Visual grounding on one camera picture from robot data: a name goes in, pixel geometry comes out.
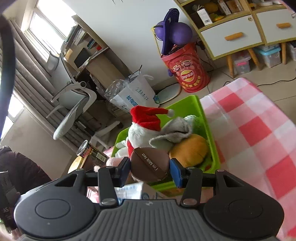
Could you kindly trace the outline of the beige plush doll blue dress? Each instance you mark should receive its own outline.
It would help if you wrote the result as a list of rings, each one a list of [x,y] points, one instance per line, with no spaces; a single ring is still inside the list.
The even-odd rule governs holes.
[[[129,157],[127,141],[128,141],[128,138],[126,138],[125,140],[122,140],[121,142],[115,145],[115,147],[118,148],[118,151],[115,153],[114,157],[110,157],[106,161],[106,166],[117,167],[120,164],[120,162],[123,160],[123,158]]]

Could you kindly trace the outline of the plush hamburger toy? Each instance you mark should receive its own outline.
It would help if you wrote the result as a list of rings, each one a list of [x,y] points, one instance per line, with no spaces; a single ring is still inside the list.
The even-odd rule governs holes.
[[[191,134],[180,143],[175,144],[169,151],[171,159],[175,158],[184,167],[193,167],[201,164],[208,155],[207,140],[197,134]]]

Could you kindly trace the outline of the brown round powder puff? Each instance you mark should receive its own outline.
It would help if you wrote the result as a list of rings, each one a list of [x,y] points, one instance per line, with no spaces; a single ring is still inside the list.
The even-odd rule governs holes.
[[[146,183],[159,182],[168,175],[169,155],[156,148],[135,148],[130,156],[130,172],[134,179]]]

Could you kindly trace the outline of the grey fuzzy cloth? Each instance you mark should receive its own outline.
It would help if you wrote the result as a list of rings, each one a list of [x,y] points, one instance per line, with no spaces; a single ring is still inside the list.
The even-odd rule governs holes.
[[[196,115],[174,118],[162,127],[156,137],[150,139],[149,144],[153,148],[169,152],[175,144],[196,133],[200,126],[200,118]]]

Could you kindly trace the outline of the white plush santa toy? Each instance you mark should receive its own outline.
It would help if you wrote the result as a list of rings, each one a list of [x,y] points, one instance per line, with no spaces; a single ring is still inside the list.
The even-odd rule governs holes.
[[[149,108],[137,105],[130,110],[132,125],[128,129],[127,148],[128,155],[138,147],[151,147],[150,139],[159,135],[161,131],[161,120],[157,116],[166,115],[172,118],[175,112],[172,109]]]

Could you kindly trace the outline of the white blue milk carton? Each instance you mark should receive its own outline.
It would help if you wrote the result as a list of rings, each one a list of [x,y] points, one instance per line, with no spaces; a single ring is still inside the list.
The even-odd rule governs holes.
[[[128,184],[121,188],[115,187],[114,190],[119,201],[124,199],[168,199],[164,194],[154,190],[144,182]]]

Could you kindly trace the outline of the black yellow tin can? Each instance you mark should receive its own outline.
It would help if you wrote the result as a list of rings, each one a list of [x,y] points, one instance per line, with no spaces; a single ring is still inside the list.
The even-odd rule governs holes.
[[[88,140],[82,142],[76,154],[84,159],[89,157],[95,166],[100,167],[104,166],[109,159],[106,154],[93,147]]]

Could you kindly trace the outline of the pink checkered tablecloth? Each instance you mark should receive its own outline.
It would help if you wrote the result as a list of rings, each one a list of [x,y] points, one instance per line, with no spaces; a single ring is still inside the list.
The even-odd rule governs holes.
[[[239,78],[203,98],[171,105],[181,117],[205,119],[213,136],[211,161],[282,205],[281,238],[295,238],[295,124],[253,83]]]

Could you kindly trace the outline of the grey office chair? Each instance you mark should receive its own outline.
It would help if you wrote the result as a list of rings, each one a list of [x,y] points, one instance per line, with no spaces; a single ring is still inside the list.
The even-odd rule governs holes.
[[[64,137],[76,128],[86,137],[83,140],[90,140],[93,145],[100,143],[109,149],[106,141],[102,139],[114,128],[123,127],[122,122],[107,109],[107,102],[100,94],[92,90],[87,84],[90,76],[85,80],[76,81],[66,65],[62,55],[49,54],[47,70],[51,75],[50,83],[57,93],[52,97],[51,102],[58,102],[58,105],[47,115],[57,113],[61,108],[68,110],[59,126],[54,132],[54,140]]]

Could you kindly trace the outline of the red chips bucket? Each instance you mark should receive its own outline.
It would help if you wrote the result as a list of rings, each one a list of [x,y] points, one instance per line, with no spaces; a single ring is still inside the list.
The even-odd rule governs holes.
[[[180,48],[175,46],[173,51],[169,55],[162,55],[161,59],[182,89],[193,93],[206,87],[210,77],[200,62],[196,45],[189,43]]]

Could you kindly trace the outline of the clear storage box pink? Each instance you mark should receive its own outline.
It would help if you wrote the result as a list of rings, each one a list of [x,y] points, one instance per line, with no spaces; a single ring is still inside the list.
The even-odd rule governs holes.
[[[234,73],[241,75],[251,71],[251,56],[247,50],[243,50],[233,54]]]

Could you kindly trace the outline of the wooden desk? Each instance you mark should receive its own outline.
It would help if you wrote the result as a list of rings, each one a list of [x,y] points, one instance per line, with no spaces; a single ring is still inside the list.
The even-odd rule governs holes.
[[[61,47],[61,53],[76,75],[88,72],[103,86],[131,74],[111,48],[78,16],[72,16],[74,27]]]

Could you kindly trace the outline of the purple bounce ball toy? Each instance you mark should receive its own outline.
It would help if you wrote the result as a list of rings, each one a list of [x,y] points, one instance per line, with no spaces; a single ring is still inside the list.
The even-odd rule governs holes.
[[[186,23],[179,22],[179,16],[179,10],[171,8],[164,19],[153,27],[157,39],[163,42],[161,55],[168,55],[175,45],[186,45],[192,39],[192,29]]]

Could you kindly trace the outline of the clear storage box blue lid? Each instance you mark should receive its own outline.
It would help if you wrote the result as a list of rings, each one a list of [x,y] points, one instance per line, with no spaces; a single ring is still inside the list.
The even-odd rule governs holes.
[[[255,47],[254,52],[260,61],[262,61],[268,68],[273,68],[281,63],[281,47],[279,44],[270,46],[258,46]]]

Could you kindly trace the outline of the wooden shelf cabinet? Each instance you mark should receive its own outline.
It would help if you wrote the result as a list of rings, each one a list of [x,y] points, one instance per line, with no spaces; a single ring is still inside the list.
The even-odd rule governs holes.
[[[240,1],[242,11],[231,13],[209,25],[198,25],[192,18],[193,6],[205,1],[176,1],[198,33],[213,60],[226,57],[230,75],[234,76],[232,55],[247,50],[258,69],[254,47],[280,44],[282,62],[286,63],[286,43],[295,40],[295,13],[284,4],[258,6],[252,9],[248,1]]]

